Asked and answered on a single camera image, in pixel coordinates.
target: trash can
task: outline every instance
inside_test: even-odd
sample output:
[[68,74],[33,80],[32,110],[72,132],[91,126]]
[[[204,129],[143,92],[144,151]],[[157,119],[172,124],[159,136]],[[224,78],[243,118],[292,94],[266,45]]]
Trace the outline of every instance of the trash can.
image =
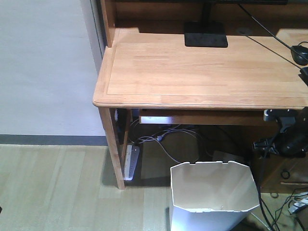
[[229,231],[259,206],[250,168],[185,162],[171,167],[171,231]]

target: power strip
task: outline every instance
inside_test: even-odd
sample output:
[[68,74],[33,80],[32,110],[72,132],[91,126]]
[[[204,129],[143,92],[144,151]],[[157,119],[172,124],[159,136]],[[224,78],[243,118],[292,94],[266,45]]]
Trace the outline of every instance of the power strip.
[[308,206],[308,199],[302,199],[302,200],[300,200],[300,202],[294,203],[294,205],[292,205],[289,208],[289,212],[291,214],[297,213],[297,212],[303,210],[304,208],[306,208],[307,206]]
[[124,163],[124,180],[132,180],[137,166],[140,148],[138,146],[127,145]]

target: gray baseboard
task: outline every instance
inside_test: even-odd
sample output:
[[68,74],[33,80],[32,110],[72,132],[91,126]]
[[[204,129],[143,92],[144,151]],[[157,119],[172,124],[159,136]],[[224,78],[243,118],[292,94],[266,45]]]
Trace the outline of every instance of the gray baseboard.
[[0,144],[106,146],[105,136],[0,135]]

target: white wall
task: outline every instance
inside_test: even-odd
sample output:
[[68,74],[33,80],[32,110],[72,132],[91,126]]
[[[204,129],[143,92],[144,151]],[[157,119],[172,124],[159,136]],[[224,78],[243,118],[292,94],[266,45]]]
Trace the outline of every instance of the white wall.
[[80,0],[0,0],[0,134],[104,135]]

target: floor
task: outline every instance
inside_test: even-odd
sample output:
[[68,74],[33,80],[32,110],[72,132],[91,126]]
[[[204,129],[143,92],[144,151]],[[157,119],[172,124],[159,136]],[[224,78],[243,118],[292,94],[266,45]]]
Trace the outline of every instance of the floor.
[[[169,231],[173,163],[157,150],[145,144],[139,180],[121,191],[105,146],[0,145],[0,230]],[[274,211],[286,196],[263,198]],[[253,212],[262,217],[259,209]],[[279,226],[301,230],[285,210]],[[249,215],[237,230],[266,228]]]

